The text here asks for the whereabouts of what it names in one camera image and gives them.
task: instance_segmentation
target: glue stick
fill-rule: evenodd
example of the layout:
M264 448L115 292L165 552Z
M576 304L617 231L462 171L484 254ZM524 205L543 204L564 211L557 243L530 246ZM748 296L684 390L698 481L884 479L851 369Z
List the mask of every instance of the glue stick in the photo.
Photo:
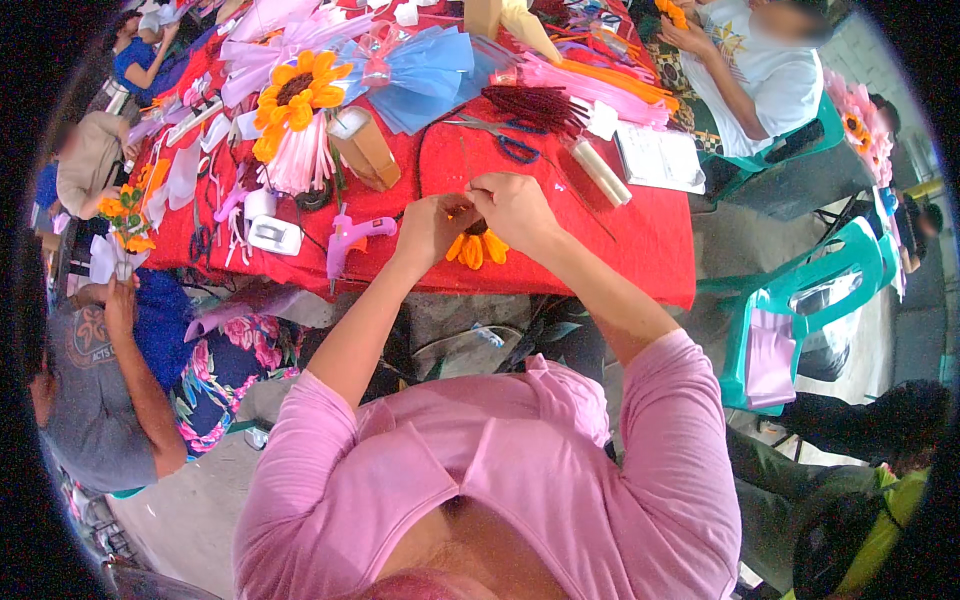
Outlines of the glue stick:
M626 204L634 196L585 137L578 136L569 151L613 206Z

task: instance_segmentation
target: pink shirt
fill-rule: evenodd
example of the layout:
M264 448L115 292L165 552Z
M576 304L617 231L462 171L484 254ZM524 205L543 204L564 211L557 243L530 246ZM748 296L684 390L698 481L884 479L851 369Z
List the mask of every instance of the pink shirt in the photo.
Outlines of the pink shirt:
M623 469L600 447L605 406L539 355L525 374L423 383L356 413L304 372L236 528L238 597L356 593L458 494L509 521L571 598L728 597L740 512L709 360L677 330L629 365Z

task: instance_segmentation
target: red tablecloth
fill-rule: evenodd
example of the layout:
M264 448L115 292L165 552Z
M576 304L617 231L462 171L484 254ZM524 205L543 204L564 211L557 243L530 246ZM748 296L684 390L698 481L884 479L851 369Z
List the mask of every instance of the red tablecloth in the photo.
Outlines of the red tablecloth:
M219 43L219 40L214 38L210 43ZM355 104L371 109L363 98ZM559 176L547 160L540 159L531 165L521 165L506 157L491 135L446 124L434 125L426 132L418 132L414 136L403 133L391 135L376 115L376 111L371 111L385 133L387 143L402 170L402 177L393 188L381 193L365 186L352 173L347 173L348 190L344 201L349 203L348 215L354 223L397 215L417 197L418 171L423 195L462 190L468 180L468 172L475 176L489 171L516 171L537 178L561 226L573 233L620 274L660 302L684 308L692 304L696 274L686 194L659 188L630 186L634 198L629 204L614 209L570 154L561 148L555 137L519 134L523 141L536 147L544 156L548 156L553 164L562 168L566 179L600 211L600 220L616 236L614 243L587 214L576 196L566 188L564 177ZM475 116L494 116L492 105L482 98L468 103L465 112ZM199 132L199 129L190 132L173 148L163 148L160 157L172 160L176 150L189 146ZM465 164L460 149L461 136L467 147L469 165ZM622 177L622 167L614 144L596 138L592 138L592 143L597 152ZM145 151L138 160L135 173L146 160L149 145L145 144ZM241 144L233 150L233 156L247 154L251 145L252 142ZM417 165L419 145L420 164ZM234 184L236 169L226 144L221 144L211 169L220 179L221 189L226 195ZM213 218L209 206L216 204L216 188L209 178L204 176L197 181L196 193L200 201L201 220L212 226ZM335 203L315 213L302 213L302 226L310 236L326 246L335 213ZM281 200L276 216L295 223L297 211L293 201ZM153 269L194 266L206 271L205 259L201 259L200 264L192 264L188 257L193 229L192 205L178 211L168 210L159 233L154 234L157 248L151 252L145 266ZM221 246L214 243L210 270L207 272L214 278L224 270L229 241L226 229L222 231L221 238ZM351 252L348 255L345 276L356 281L370 281L393 253L395 242L395 238L385 236L371 238L368 253ZM254 249L249 266L244 265L239 252L236 252L228 270L240 274L266 275L280 283L293 282L322 296L327 296L329 291L324 253L309 239L303 240L297 256ZM362 284L338 282L337 290L357 286L362 287ZM496 265L487 260L478 271L472 271L456 261L444 261L427 273L417 289L452 294L569 294L569 290L555 277L519 252L508 252L505 265Z

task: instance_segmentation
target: pink long sleeve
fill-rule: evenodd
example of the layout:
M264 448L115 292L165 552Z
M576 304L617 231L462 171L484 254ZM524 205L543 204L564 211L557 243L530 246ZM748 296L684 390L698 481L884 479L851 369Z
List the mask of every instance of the pink long sleeve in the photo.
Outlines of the pink long sleeve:
M353 411L336 392L304 371L283 400L236 526L237 589L246 589L251 598L279 592L271 586L284 571L284 550L297 555L294 537L303 519L323 500L330 473L355 444ZM258 546L269 551L258 551ZM255 580L257 589L247 588L249 580Z
M628 366L620 427L623 479L662 529L696 540L735 581L740 514L720 387L709 360L678 329Z

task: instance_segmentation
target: gray t-shirt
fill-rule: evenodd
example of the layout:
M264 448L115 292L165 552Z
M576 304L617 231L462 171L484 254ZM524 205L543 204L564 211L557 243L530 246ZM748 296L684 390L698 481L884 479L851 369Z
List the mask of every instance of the gray t-shirt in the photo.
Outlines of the gray t-shirt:
M55 312L48 331L57 397L43 432L54 455L74 480L98 492L155 483L150 440L113 355L104 309Z

